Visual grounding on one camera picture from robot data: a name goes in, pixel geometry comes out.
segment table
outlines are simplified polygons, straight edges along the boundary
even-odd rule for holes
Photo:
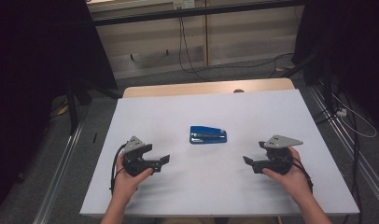
[[[231,93],[238,89],[245,93]],[[190,125],[224,129],[228,142],[191,145]],[[127,89],[118,102],[80,214],[104,214],[111,197],[109,174],[115,151],[136,135],[154,146],[145,154],[146,160],[167,154],[171,160],[139,187],[127,206],[127,216],[298,215],[298,206],[276,182],[255,175],[243,162],[242,156],[265,160],[265,151],[257,144],[273,134],[304,142],[296,148],[327,214],[358,213],[300,93],[283,78]]]

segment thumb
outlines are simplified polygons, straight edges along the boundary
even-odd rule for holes
[[[152,174],[152,169],[148,168],[145,171],[143,171],[140,175],[137,175],[134,179],[136,180],[137,184],[140,184],[143,182],[147,177],[149,177]]]
[[[271,179],[275,180],[275,181],[278,181],[279,178],[281,178],[281,175],[280,175],[280,174],[278,174],[277,172],[274,172],[274,171],[272,171],[272,170],[270,170],[270,169],[268,169],[268,168],[263,168],[263,169],[262,169],[262,172],[263,172],[265,175],[269,176]]]

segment hand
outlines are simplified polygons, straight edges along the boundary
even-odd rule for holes
[[[122,160],[124,156],[123,153],[120,153],[117,157],[116,164],[117,172],[119,173],[116,175],[115,179],[113,198],[119,198],[126,205],[136,192],[139,184],[152,174],[152,169],[148,168],[140,175],[131,176],[123,168]]]
[[[290,150],[293,158],[297,159],[298,161],[301,160],[300,154],[297,150],[295,150],[293,147],[288,147],[288,149]],[[298,200],[304,196],[312,195],[305,174],[296,166],[292,166],[288,173],[285,175],[280,175],[279,173],[276,173],[267,168],[262,169],[262,172],[282,185],[285,191],[296,203],[298,203]]]

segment white table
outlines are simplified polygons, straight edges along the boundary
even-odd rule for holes
[[[221,128],[228,142],[191,145],[191,125]],[[296,149],[327,214],[358,213],[299,91],[284,90],[120,99],[80,214],[105,213],[115,152],[136,135],[153,144],[146,160],[168,154],[171,159],[142,183],[126,208],[127,216],[297,215],[299,208],[284,190],[266,175],[255,175],[243,160],[266,160],[258,142],[274,134],[304,142]]]

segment black curtain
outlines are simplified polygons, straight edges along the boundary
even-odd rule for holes
[[[0,203],[34,156],[50,103],[68,82],[117,88],[95,28],[64,27],[90,20],[85,0],[0,1]]]
[[[304,69],[307,84],[323,75],[323,60],[332,73],[379,125],[379,1],[307,1],[292,61],[310,54],[316,59]]]

